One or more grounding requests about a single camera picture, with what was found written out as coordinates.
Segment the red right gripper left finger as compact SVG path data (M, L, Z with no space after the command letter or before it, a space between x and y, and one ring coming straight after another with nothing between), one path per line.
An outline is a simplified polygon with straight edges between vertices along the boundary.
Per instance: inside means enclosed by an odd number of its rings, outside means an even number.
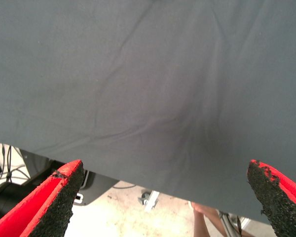
M84 178L74 160L55 170L0 219L0 237L62 237Z

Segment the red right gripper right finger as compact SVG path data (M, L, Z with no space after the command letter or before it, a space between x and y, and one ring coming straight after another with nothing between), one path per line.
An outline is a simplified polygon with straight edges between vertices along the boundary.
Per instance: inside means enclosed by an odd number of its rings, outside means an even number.
M255 159L250 161L247 179L276 236L296 237L296 183Z

